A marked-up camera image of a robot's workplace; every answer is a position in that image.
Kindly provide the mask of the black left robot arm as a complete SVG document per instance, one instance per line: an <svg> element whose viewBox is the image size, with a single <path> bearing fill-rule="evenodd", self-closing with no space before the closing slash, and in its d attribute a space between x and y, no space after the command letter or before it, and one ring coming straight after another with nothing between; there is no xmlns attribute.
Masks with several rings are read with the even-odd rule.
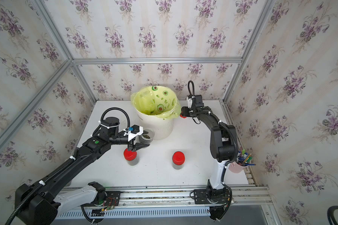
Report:
<svg viewBox="0 0 338 225"><path fill-rule="evenodd" d="M119 131L119 119L106 117L113 110L112 107L104 111L91 137L81 147L76 148L62 165L32 185L23 184L16 189L15 209L7 219L7 225L16 217L26 225L49 225L57 216L73 208L104 202L105 188L97 182L88 183L84 188L69 192L65 197L58 197L58 194L113 145L126 145L127 150L133 153L148 147L145 143L135 143L136 137L145 133L143 127L128 124L127 128Z"/></svg>

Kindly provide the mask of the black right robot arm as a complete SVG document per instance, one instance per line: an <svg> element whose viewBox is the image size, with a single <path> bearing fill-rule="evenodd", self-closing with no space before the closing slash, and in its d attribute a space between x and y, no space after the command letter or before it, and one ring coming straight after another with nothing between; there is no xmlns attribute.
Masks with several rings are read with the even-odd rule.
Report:
<svg viewBox="0 0 338 225"><path fill-rule="evenodd" d="M210 107L204 106L202 95L195 94L194 82L187 84L189 95L188 106L182 107L181 117L192 118L196 124L203 123L210 130L210 153L215 163L211 177L206 187L206 197L211 202L217 202L220 197L230 193L224 178L230 163L238 158L238 139L236 129L221 121Z"/></svg>

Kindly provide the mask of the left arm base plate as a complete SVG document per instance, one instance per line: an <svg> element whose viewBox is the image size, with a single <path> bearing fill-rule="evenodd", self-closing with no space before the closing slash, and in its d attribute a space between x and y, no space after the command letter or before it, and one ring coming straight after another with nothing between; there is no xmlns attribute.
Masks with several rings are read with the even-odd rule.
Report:
<svg viewBox="0 0 338 225"><path fill-rule="evenodd" d="M96 198L94 202L84 204L84 207L106 208L107 210L113 209L119 205L120 196L120 191L106 191L103 199Z"/></svg>

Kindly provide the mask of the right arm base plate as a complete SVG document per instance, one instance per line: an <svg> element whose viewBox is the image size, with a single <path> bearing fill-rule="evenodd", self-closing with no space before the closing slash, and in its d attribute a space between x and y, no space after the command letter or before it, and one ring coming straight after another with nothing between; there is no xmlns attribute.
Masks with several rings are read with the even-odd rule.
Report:
<svg viewBox="0 0 338 225"><path fill-rule="evenodd" d="M224 204L230 197L230 191L226 188L219 190L195 189L191 196L196 205Z"/></svg>

